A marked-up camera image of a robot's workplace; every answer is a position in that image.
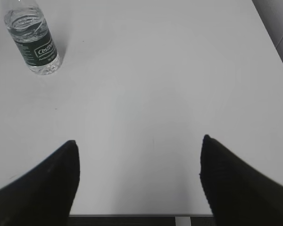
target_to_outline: green label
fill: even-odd
[[[51,34],[48,33],[41,39],[34,42],[17,42],[25,62],[30,66],[43,66],[53,61],[57,55],[57,48],[52,40]]]

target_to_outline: table surface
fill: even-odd
[[[36,76],[0,15],[0,188],[69,139],[72,214],[210,214],[210,134],[283,185],[283,64],[251,0],[39,0],[64,57]]]

